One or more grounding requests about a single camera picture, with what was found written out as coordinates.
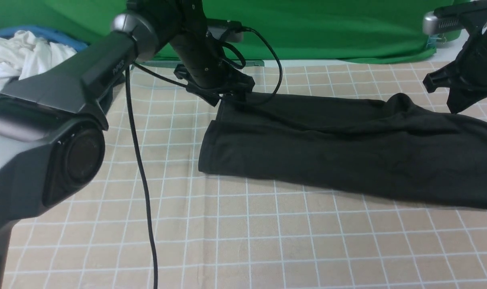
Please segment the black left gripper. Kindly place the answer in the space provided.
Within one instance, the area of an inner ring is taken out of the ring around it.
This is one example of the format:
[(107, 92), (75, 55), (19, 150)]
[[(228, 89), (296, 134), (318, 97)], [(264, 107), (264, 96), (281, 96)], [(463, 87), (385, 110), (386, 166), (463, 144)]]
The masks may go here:
[(201, 24), (182, 24), (171, 40), (173, 50), (181, 61), (173, 74), (185, 80), (186, 90), (215, 107), (220, 95), (241, 103), (247, 102), (255, 86), (254, 78), (227, 64), (223, 45)]

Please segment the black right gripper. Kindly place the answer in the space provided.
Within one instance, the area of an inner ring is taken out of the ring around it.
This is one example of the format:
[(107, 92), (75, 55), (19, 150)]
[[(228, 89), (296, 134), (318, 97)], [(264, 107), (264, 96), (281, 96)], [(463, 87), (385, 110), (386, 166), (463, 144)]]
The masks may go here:
[(434, 14), (456, 15), (469, 34), (456, 59), (422, 81), (427, 93), (449, 88), (447, 108), (458, 114), (487, 98), (487, 0), (439, 7)]

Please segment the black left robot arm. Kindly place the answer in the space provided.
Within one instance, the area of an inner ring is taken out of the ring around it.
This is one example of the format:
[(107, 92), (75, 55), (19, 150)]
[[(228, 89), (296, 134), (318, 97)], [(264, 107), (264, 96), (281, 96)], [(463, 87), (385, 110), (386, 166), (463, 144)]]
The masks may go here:
[(109, 97), (134, 62), (170, 44), (187, 90), (216, 105), (240, 72), (223, 47), (240, 22), (208, 19), (201, 0), (128, 0), (111, 32), (49, 71), (0, 93), (0, 288), (11, 232), (90, 183), (100, 170)]

